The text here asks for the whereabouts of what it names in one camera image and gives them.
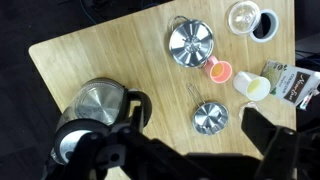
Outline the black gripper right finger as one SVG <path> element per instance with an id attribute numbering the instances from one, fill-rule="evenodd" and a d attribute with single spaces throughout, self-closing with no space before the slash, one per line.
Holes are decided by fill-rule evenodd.
<path id="1" fill-rule="evenodd" d="M 246 109 L 241 129 L 258 151 L 264 155 L 275 134 L 276 126 L 255 109 Z"/>

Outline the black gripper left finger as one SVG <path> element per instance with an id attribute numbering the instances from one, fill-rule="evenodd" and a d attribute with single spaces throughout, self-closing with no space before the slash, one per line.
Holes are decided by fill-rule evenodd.
<path id="1" fill-rule="evenodd" d="M 137 131 L 142 131 L 144 127 L 144 119 L 143 119 L 143 108 L 141 106 L 136 106 L 133 110 L 133 114 L 131 116 L 131 127 Z"/>

